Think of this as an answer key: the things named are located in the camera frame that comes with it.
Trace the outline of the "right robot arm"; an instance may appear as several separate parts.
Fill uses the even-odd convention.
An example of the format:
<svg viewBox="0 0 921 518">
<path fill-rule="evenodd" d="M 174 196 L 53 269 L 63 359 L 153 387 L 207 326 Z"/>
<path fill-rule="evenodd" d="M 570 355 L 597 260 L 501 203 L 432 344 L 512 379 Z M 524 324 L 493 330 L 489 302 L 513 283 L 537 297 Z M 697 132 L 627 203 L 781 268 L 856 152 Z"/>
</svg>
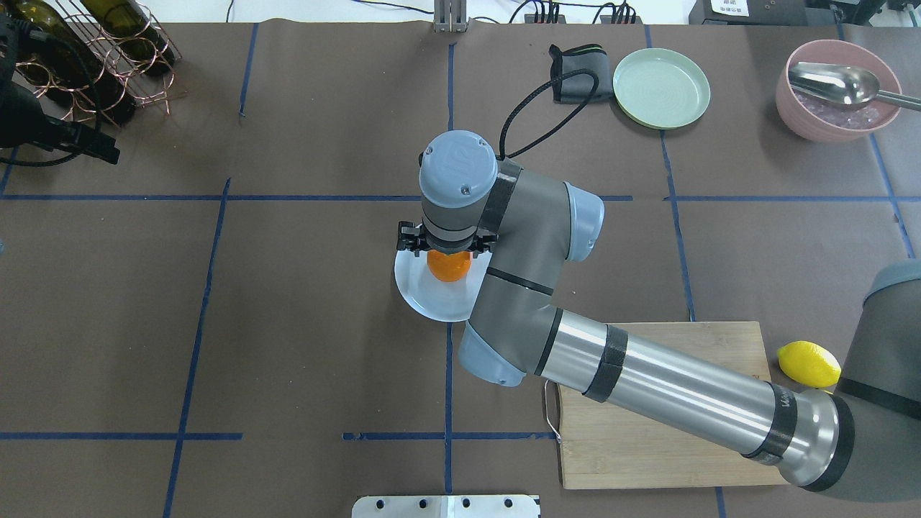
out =
<svg viewBox="0 0 921 518">
<path fill-rule="evenodd" d="M 400 255 L 486 255 L 458 347 L 470 373 L 516 386 L 527 374 L 615 404 L 772 466 L 836 499 L 919 499 L 919 258 L 887 266 L 862 302 L 842 373 L 802 393 L 735 373 L 566 307 L 565 264 L 592 252 L 604 200 L 494 156 L 448 131 L 419 157 L 423 220 L 400 225 Z"/>
</svg>

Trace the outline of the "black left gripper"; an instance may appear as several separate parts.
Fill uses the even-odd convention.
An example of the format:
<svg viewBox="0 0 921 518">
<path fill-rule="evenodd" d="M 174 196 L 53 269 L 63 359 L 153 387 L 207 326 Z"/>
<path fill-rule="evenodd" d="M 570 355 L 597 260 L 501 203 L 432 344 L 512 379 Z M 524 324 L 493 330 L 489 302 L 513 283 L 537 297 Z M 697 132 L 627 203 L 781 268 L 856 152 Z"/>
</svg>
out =
<svg viewBox="0 0 921 518">
<path fill-rule="evenodd" d="M 112 165 L 119 162 L 119 150 L 113 137 L 82 122 L 65 122 L 46 115 L 32 92 L 19 84 L 3 82 L 1 145 L 22 144 L 86 155 Z"/>
</svg>

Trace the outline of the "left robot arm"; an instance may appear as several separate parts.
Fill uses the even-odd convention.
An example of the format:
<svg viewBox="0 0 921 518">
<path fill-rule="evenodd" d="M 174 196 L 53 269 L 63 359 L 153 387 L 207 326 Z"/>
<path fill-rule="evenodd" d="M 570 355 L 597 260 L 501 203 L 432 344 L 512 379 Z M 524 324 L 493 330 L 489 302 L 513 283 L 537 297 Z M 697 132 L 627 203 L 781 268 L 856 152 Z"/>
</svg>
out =
<svg viewBox="0 0 921 518">
<path fill-rule="evenodd" d="M 56 160 L 29 161 L 2 158 L 11 166 L 44 168 L 59 166 L 78 156 L 89 156 L 116 165 L 119 150 L 115 139 L 101 130 L 101 121 L 89 127 L 82 122 L 65 121 L 49 116 L 43 111 L 39 99 L 25 86 L 13 80 L 20 45 L 29 50 L 68 50 L 76 54 L 73 46 L 49 32 L 43 32 L 29 21 L 13 19 L 2 14 L 2 148 L 12 150 L 19 145 L 34 145 L 42 150 L 63 151 L 65 156 Z"/>
</svg>

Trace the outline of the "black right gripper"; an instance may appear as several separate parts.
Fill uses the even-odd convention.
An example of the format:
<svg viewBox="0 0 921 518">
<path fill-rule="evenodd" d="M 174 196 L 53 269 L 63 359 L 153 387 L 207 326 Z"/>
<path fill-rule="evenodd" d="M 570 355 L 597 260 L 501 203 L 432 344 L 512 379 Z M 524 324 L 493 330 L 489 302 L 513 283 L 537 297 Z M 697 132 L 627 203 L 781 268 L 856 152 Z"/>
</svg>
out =
<svg viewBox="0 0 921 518">
<path fill-rule="evenodd" d="M 397 250 L 398 252 L 407 250 L 417 257 L 424 250 L 437 250 L 443 255 L 456 255 L 456 253 L 467 250 L 473 258 L 477 258 L 484 253 L 492 253 L 497 240 L 497 233 L 482 229 L 477 229 L 473 235 L 462 240 L 442 240 L 428 232 L 422 224 L 415 225 L 412 221 L 399 221 Z"/>
</svg>

